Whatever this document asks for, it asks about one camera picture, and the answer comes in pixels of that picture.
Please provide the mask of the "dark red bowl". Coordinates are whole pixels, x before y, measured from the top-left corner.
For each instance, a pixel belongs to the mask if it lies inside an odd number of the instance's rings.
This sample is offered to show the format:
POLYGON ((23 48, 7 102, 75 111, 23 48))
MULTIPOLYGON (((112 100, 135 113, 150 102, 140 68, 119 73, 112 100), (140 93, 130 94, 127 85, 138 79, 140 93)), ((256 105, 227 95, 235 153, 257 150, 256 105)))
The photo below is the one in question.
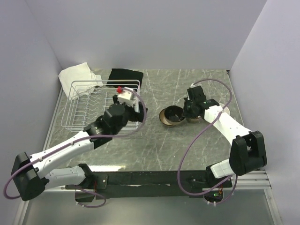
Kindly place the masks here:
POLYGON ((195 118, 187 118, 187 121, 188 121, 188 122, 192 122, 192 123, 194 123, 194 122, 199 122, 199 121, 201 121, 201 120, 202 120, 202 118, 201 118, 200 116, 195 117, 195 118))

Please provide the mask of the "dark brown patterned bowl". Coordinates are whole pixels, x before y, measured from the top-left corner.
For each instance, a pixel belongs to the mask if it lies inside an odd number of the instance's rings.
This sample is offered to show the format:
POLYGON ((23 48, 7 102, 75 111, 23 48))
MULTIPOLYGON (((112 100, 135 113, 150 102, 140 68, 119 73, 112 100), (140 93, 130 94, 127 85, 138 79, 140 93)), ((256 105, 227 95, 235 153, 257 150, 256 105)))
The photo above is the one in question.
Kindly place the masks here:
POLYGON ((165 127, 174 127, 179 125, 184 121, 184 119, 184 117, 180 117, 179 115, 166 112, 166 108, 159 114, 159 120, 165 127))

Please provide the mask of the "tan ceramic bowl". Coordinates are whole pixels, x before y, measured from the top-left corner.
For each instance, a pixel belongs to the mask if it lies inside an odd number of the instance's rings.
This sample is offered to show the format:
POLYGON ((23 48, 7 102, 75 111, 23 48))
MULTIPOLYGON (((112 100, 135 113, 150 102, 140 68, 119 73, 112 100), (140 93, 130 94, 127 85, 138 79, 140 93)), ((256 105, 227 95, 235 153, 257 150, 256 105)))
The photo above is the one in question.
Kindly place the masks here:
POLYGON ((171 105, 165 108, 164 116, 171 124, 180 123, 184 120, 183 108, 176 105, 171 105))

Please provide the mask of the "orange bowl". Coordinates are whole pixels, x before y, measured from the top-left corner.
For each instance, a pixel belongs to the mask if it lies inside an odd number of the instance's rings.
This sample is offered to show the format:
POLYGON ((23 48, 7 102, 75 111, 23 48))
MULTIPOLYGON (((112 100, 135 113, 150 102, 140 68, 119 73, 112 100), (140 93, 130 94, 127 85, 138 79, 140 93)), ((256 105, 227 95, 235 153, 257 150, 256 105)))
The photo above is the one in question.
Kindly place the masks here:
POLYGON ((227 113, 228 115, 230 115, 230 110, 229 110, 228 106, 225 107, 225 105, 222 103, 220 103, 219 105, 223 108, 224 113, 227 113))

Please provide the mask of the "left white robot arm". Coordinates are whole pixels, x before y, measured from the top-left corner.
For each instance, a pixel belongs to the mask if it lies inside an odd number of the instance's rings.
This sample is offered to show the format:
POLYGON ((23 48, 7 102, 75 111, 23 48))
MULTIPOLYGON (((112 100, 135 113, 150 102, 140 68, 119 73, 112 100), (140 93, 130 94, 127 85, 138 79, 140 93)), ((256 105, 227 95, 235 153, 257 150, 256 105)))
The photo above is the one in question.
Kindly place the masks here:
POLYGON ((114 103, 103 115, 82 131, 62 143, 39 153, 26 152, 15 158, 10 180, 14 182, 23 201, 31 200, 45 190, 75 185, 89 188, 94 182, 93 173, 86 164, 59 169, 59 165, 85 152, 95 150, 114 138, 128 137, 119 132, 129 121, 145 124, 148 109, 139 95, 127 89, 113 96, 114 103))

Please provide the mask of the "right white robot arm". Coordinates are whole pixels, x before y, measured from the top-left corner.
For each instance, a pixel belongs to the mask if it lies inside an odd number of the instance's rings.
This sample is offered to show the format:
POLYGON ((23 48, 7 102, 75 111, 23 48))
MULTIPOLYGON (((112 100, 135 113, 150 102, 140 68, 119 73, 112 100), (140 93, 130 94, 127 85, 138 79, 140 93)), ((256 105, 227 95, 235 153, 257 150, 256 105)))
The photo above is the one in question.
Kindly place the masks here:
POLYGON ((204 182, 217 186, 230 175, 242 176, 266 166, 267 156, 263 134, 251 131, 224 111, 220 103, 207 99, 201 86, 191 86, 184 98, 183 117, 201 118, 212 124, 230 143, 228 159, 206 167, 204 182))

